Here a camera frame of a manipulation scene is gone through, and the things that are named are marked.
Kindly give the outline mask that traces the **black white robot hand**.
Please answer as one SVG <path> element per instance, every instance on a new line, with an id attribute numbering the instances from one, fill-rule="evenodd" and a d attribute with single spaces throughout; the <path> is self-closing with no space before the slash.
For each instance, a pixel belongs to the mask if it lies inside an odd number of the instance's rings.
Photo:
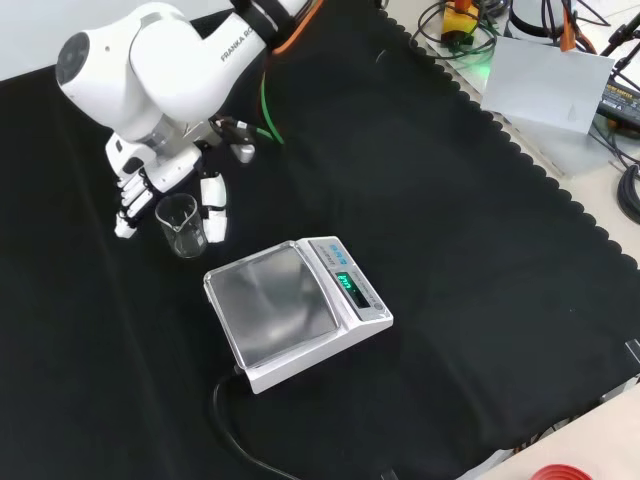
<path id="1" fill-rule="evenodd" d="M 220 243 L 227 231 L 227 189 L 223 177 L 205 170 L 203 154 L 194 144 L 173 157 L 163 156 L 140 143 L 129 143 L 113 134 L 105 146 L 107 159 L 117 176 L 120 207 L 115 234 L 131 238 L 145 211 L 192 175 L 199 176 L 200 204 L 206 214 L 204 235 Z"/>

